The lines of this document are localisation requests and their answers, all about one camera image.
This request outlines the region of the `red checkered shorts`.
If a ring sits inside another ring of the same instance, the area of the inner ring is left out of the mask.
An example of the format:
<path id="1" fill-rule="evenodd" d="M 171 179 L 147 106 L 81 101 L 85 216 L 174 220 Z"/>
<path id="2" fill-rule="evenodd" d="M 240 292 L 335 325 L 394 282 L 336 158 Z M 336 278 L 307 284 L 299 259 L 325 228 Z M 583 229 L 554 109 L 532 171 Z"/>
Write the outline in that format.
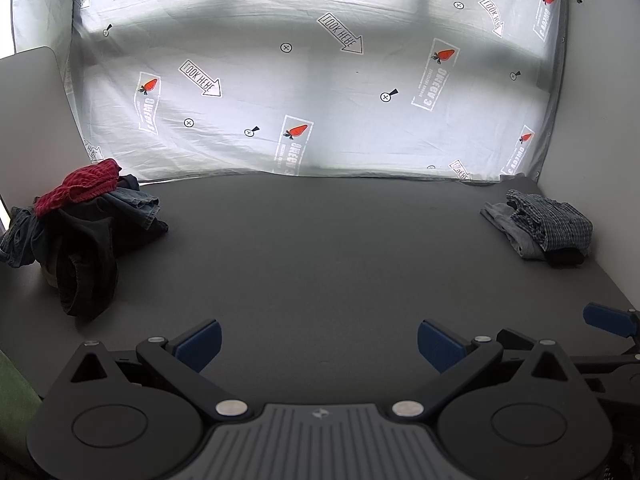
<path id="1" fill-rule="evenodd" d="M 119 171 L 119 164 L 112 158 L 74 170 L 52 191 L 35 199 L 35 215 L 42 217 L 66 204 L 81 203 L 114 191 Z"/>

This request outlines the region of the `dark checkered folded shorts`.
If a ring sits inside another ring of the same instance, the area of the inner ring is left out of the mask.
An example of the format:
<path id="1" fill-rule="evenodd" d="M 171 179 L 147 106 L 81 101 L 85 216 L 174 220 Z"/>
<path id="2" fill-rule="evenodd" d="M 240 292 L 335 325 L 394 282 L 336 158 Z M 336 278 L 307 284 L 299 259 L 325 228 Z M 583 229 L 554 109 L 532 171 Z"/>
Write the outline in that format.
<path id="1" fill-rule="evenodd" d="M 513 222 L 544 252 L 568 248 L 586 252 L 589 249 L 592 223 L 571 204 L 514 188 L 506 192 L 506 204 L 513 209 Z"/>

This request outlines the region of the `green fabric object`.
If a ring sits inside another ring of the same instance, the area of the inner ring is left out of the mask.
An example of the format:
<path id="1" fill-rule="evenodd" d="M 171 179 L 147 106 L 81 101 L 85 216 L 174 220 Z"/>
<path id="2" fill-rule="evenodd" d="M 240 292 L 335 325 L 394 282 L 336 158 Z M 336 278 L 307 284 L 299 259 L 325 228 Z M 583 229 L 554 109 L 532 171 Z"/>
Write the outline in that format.
<path id="1" fill-rule="evenodd" d="M 1 353 L 0 426 L 1 442 L 13 451 L 27 454 L 26 439 L 41 400 L 11 360 Z"/>

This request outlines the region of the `grey folded garment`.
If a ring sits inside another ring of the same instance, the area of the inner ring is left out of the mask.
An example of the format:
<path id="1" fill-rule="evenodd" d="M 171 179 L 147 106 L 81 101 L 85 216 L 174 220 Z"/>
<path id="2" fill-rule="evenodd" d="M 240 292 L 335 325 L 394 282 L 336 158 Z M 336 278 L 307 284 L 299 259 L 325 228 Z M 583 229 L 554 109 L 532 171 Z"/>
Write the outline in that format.
<path id="1" fill-rule="evenodd" d="M 512 219 L 514 209 L 506 203 L 484 203 L 480 215 L 503 232 L 515 252 L 524 260 L 542 260 L 544 253 L 526 231 Z"/>

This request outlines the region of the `black garment pile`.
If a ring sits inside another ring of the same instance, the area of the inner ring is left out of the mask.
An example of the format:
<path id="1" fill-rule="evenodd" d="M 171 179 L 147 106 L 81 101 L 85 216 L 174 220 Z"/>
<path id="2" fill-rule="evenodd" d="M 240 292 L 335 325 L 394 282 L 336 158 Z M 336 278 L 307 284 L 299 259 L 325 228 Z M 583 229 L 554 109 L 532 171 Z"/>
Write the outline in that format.
<path id="1" fill-rule="evenodd" d="M 54 267 L 53 275 L 64 312 L 81 323 L 89 323 L 101 315 L 114 299 L 120 260 L 136 252 L 113 261 L 64 256 L 45 263 L 45 266 Z"/>

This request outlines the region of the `blue denim garment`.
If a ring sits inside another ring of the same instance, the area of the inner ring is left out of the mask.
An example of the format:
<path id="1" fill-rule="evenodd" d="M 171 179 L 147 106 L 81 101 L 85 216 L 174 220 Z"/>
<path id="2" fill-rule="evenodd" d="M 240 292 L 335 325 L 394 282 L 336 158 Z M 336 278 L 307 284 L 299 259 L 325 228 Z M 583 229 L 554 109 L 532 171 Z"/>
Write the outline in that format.
<path id="1" fill-rule="evenodd" d="M 159 212 L 160 200 L 143 192 L 133 176 L 120 177 L 111 192 L 68 202 L 40 217 L 32 207 L 14 207 L 1 235 L 1 261 L 11 268 L 64 256 L 113 261 L 168 232 Z"/>

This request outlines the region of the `grey panel board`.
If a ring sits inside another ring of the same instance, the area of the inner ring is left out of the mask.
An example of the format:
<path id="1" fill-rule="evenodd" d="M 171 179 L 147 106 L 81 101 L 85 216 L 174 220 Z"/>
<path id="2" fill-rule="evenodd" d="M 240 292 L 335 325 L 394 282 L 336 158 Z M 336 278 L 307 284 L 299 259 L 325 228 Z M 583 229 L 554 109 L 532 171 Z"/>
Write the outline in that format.
<path id="1" fill-rule="evenodd" d="M 1 60 L 0 190 L 6 208 L 27 207 L 89 163 L 53 50 Z"/>

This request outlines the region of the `white printed backdrop sheet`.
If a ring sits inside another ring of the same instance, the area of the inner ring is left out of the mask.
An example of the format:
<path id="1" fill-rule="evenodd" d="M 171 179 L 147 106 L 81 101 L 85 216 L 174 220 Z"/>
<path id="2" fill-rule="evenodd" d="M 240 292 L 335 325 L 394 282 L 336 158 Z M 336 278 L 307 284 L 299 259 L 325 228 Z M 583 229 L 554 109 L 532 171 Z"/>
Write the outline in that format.
<path id="1" fill-rule="evenodd" d="M 215 171 L 534 174 L 563 0 L 75 0 L 70 80 L 93 158 Z"/>

